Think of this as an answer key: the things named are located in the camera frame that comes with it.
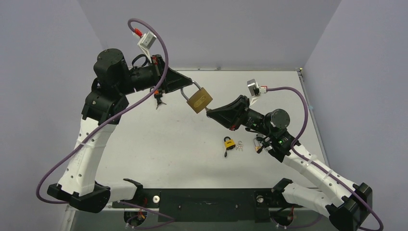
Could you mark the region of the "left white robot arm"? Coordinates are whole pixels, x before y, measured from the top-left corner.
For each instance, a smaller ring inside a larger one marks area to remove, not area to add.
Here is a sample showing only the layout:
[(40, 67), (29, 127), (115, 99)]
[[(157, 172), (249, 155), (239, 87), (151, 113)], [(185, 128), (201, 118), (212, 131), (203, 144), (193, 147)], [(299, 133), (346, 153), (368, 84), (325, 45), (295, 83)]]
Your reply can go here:
[(129, 68), (123, 53), (115, 48), (98, 55), (93, 67), (96, 78), (81, 112), (75, 154), (60, 180), (48, 187), (48, 195), (91, 213), (99, 213), (110, 202), (126, 201), (132, 207), (142, 204), (140, 183), (131, 179), (101, 183), (96, 173), (109, 138), (129, 109), (129, 94), (156, 89), (170, 93), (193, 84), (191, 78), (165, 64), (162, 56), (154, 55), (145, 66)]

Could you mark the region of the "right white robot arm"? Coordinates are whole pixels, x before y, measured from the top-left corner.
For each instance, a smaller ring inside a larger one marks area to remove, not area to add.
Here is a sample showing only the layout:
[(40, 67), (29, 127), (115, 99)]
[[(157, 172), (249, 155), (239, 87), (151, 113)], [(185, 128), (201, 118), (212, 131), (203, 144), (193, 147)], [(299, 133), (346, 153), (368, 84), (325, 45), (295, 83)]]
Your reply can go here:
[(262, 135), (262, 149), (280, 163), (294, 169), (316, 186), (316, 190), (282, 179), (273, 187), (271, 199), (277, 205), (300, 205), (327, 217), (339, 231), (362, 230), (372, 213), (372, 189), (341, 177), (319, 161), (291, 135), (287, 127), (289, 114), (276, 109), (263, 115), (250, 108), (250, 100), (239, 96), (235, 101), (216, 109), (208, 109), (207, 117), (229, 130), (244, 126)]

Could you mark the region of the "orange padlock with key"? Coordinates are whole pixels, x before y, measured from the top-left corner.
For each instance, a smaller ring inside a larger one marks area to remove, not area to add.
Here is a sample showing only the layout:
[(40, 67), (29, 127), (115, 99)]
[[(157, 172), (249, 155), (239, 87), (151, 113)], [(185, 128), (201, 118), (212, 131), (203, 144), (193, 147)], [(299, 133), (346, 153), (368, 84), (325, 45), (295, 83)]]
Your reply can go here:
[(162, 97), (164, 95), (163, 90), (156, 90), (153, 94), (155, 100), (156, 100), (156, 110), (159, 108), (161, 105), (166, 105), (165, 102), (162, 101)]

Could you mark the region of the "small brass padlock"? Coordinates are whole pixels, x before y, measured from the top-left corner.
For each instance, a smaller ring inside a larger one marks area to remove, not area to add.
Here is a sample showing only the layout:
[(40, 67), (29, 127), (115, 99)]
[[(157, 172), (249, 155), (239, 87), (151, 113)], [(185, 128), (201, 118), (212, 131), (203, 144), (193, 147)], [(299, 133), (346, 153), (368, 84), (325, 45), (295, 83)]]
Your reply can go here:
[(263, 146), (262, 142), (259, 143), (255, 138), (253, 139), (253, 142), (254, 142), (255, 151), (258, 154), (260, 154), (264, 149), (264, 146)]

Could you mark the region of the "yellow padlock with keys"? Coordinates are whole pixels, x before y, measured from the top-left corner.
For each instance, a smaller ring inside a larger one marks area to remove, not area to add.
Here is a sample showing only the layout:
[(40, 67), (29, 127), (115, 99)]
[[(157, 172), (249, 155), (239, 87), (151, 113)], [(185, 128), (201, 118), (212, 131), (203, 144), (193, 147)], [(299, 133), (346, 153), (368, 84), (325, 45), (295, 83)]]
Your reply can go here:
[(233, 150), (236, 148), (236, 144), (234, 140), (228, 136), (224, 137), (224, 146), (225, 146), (225, 152), (224, 152), (224, 157), (227, 158), (228, 156), (228, 151)]

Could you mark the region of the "large brass padlock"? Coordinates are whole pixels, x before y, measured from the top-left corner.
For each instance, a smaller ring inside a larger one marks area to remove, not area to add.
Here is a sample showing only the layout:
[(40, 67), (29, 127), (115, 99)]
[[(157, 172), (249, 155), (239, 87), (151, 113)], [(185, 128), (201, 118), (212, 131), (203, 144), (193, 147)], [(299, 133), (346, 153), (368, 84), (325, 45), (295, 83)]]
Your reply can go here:
[(205, 88), (202, 88), (197, 82), (192, 81), (193, 85), (197, 87), (197, 91), (191, 96), (187, 97), (184, 93), (184, 88), (180, 89), (181, 95), (186, 99), (186, 103), (190, 108), (196, 113), (200, 113), (203, 110), (208, 110), (208, 105), (212, 102), (212, 96), (206, 91)]

